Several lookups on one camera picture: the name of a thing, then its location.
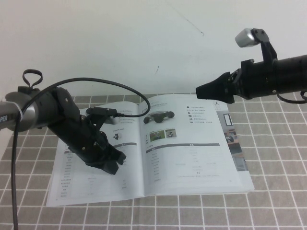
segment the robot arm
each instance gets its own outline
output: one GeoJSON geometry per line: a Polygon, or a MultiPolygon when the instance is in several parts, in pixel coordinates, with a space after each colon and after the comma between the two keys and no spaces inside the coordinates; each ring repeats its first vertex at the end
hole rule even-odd
{"type": "Polygon", "coordinates": [[[234,95],[245,99],[277,95],[285,102],[305,104],[307,89],[307,55],[277,59],[277,54],[269,41],[268,35],[261,29],[244,29],[236,36],[239,47],[260,44],[263,62],[254,60],[241,62],[241,68],[233,73],[226,72],[216,80],[196,88],[199,99],[213,99],[225,103],[234,103],[234,95]],[[303,100],[291,101],[279,94],[299,92],[303,100]]]}
{"type": "MultiPolygon", "coordinates": [[[[40,75],[41,82],[42,73],[38,70],[29,69],[24,75],[26,73],[40,75]]],[[[16,121],[21,114],[20,108],[28,106],[18,124],[19,132],[48,126],[86,165],[115,174],[118,164],[122,165],[126,156],[109,144],[100,128],[109,118],[130,115],[120,114],[115,109],[98,107],[87,109],[87,116],[80,115],[79,108],[67,90],[53,87],[43,93],[39,89],[33,89],[39,82],[30,86],[24,75],[23,79],[28,86],[18,87],[17,92],[6,95],[6,102],[0,103],[0,129],[7,127],[15,130],[16,121]]]]}

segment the open booklet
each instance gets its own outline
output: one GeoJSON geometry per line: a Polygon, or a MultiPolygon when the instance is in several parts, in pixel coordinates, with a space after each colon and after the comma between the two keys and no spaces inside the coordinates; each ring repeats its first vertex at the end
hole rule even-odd
{"type": "MultiPolygon", "coordinates": [[[[127,156],[116,175],[86,166],[59,140],[47,206],[254,189],[226,104],[181,94],[149,101],[148,115],[101,128],[127,156]]],[[[139,114],[147,104],[101,107],[139,114]]]]}

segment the grid tablecloth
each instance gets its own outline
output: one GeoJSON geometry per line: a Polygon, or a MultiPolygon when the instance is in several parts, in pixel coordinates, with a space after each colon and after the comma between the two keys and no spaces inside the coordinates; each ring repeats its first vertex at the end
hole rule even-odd
{"type": "MultiPolygon", "coordinates": [[[[286,95],[295,99],[298,94],[286,95]]],[[[79,108],[136,95],[75,97],[79,108]]],[[[255,191],[149,196],[45,207],[58,138],[47,128],[20,134],[16,163],[21,230],[307,230],[307,105],[275,96],[229,105],[255,191]]],[[[12,138],[0,161],[0,229],[12,229],[12,138]]]]}

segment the black cable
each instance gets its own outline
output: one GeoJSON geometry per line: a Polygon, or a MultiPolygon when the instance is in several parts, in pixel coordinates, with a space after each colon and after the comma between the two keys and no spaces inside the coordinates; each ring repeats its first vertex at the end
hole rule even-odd
{"type": "MultiPolygon", "coordinates": [[[[109,84],[109,85],[115,85],[115,86],[124,88],[126,90],[129,90],[129,91],[135,93],[136,95],[139,95],[141,98],[144,99],[144,101],[146,101],[146,103],[148,105],[147,110],[142,114],[125,115],[125,114],[118,113],[118,116],[141,117],[141,116],[148,114],[148,112],[150,111],[150,103],[149,103],[148,99],[143,94],[141,94],[140,92],[136,91],[133,88],[130,88],[129,86],[126,86],[126,85],[123,85],[123,84],[120,84],[120,83],[117,83],[117,82],[114,82],[114,81],[103,80],[103,79],[98,79],[98,78],[72,78],[72,79],[59,81],[59,82],[57,82],[53,85],[48,86],[47,88],[43,89],[42,91],[40,91],[38,94],[36,94],[30,101],[28,101],[23,106],[22,113],[24,114],[25,111],[27,110],[27,108],[33,102],[35,102],[39,97],[41,97],[43,94],[47,93],[48,91],[52,90],[53,88],[55,88],[57,86],[60,86],[60,85],[63,85],[65,83],[69,83],[69,82],[74,82],[74,81],[95,81],[95,82],[105,83],[105,84],[109,84]]],[[[21,115],[19,114],[17,116],[17,119],[16,119],[16,125],[15,125],[15,130],[14,130],[13,145],[12,145],[12,164],[11,164],[11,186],[12,186],[12,208],[13,208],[14,230],[18,230],[17,202],[16,202],[16,152],[17,152],[17,139],[18,139],[18,130],[19,130],[20,121],[21,121],[21,115]]]]}
{"type": "Polygon", "coordinates": [[[303,96],[302,96],[302,98],[303,98],[304,100],[297,100],[297,101],[294,101],[294,100],[286,99],[286,98],[282,97],[280,94],[276,94],[276,95],[277,95],[277,97],[278,97],[279,100],[281,100],[281,101],[283,101],[283,102],[287,102],[287,103],[289,103],[289,104],[306,104],[306,103],[307,103],[307,100],[305,100],[305,99],[303,98],[303,96]]]}

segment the gray checkered cloth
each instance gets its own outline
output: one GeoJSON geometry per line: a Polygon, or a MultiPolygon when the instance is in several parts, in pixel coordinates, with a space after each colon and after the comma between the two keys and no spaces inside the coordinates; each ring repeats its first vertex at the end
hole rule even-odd
{"type": "MultiPolygon", "coordinates": [[[[286,95],[296,99],[298,94],[286,95]]],[[[136,95],[75,97],[79,108],[136,95]]],[[[58,138],[47,128],[20,134],[16,163],[21,230],[307,230],[307,105],[275,96],[229,105],[255,191],[149,196],[45,207],[58,138]]],[[[12,138],[0,161],[0,229],[12,229],[12,138]]]]}

